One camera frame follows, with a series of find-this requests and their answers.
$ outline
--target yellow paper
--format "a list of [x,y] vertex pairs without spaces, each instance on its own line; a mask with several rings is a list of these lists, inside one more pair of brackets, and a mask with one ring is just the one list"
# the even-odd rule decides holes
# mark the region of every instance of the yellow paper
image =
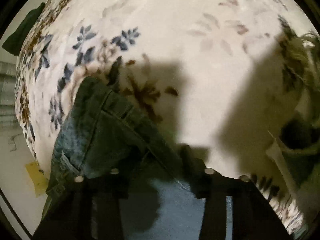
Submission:
[[48,187],[48,180],[45,176],[40,172],[40,167],[38,162],[32,162],[26,164],[27,172],[35,186],[36,197],[41,196],[45,193]]

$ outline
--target dark green fabric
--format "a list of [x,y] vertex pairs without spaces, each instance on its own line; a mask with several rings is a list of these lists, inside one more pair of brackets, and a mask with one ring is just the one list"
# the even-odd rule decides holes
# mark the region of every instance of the dark green fabric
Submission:
[[44,7],[45,3],[42,3],[38,8],[31,10],[27,14],[25,19],[21,22],[16,31],[6,39],[6,41],[2,45],[2,48],[18,57],[28,33],[41,15]]
[[167,146],[154,123],[102,82],[86,77],[55,142],[44,215],[76,176],[97,178],[119,169],[122,160],[130,158],[138,164],[147,154],[188,188],[180,157]]

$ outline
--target white floral fabric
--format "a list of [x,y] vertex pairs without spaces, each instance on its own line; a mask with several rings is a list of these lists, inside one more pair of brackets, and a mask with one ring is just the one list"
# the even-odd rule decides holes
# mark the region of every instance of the white floral fabric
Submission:
[[173,148],[189,144],[224,176],[252,174],[286,212],[292,201],[265,155],[268,130],[280,132],[299,98],[281,54],[284,21],[298,35],[315,31],[293,0],[48,0],[17,65],[15,112],[30,151],[48,176],[91,75],[142,109]]

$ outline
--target black cable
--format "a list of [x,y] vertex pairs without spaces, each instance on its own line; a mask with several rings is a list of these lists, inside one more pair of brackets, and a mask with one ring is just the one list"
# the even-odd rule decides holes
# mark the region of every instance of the black cable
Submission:
[[20,218],[18,217],[17,213],[14,211],[14,209],[12,208],[12,206],[10,205],[8,199],[5,197],[3,191],[0,188],[0,195],[3,198],[5,204],[7,205],[7,207],[9,208],[10,212],[12,213],[12,215],[15,217],[15,219],[17,220],[17,222],[19,223],[19,225],[22,227],[23,231],[27,234],[27,236],[31,239],[32,235],[30,234],[30,232],[28,231],[28,229],[24,226],[24,224],[22,223],[22,221],[20,220]]

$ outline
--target thin wire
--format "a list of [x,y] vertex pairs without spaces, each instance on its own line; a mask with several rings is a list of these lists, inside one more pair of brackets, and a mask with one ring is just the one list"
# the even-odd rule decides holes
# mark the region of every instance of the thin wire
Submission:
[[17,213],[14,211],[14,209],[12,208],[12,206],[10,205],[8,199],[5,197],[2,189],[0,188],[0,195],[3,198],[5,204],[7,205],[7,207],[9,208],[10,212],[12,213],[12,215],[15,217],[15,219],[17,220],[17,222],[19,223],[19,225],[22,227],[23,231],[26,233],[26,235],[31,239],[32,235],[30,234],[30,232],[28,231],[28,229],[24,226],[24,224],[22,223],[22,221],[20,220],[20,218],[18,217]]

